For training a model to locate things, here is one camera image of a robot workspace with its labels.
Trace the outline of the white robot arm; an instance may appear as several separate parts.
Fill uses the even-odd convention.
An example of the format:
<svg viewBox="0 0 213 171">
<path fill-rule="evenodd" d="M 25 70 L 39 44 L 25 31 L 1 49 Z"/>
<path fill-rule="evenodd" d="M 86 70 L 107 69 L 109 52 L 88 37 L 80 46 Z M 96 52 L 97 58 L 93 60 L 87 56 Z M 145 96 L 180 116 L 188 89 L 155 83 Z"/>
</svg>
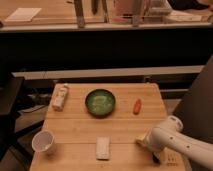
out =
<svg viewBox="0 0 213 171">
<path fill-rule="evenodd" d="M 182 129 L 182 121 L 170 115 L 152 127 L 143 142 L 151 152 L 161 152 L 167 147 L 213 171 L 213 144 L 186 136 Z"/>
</svg>

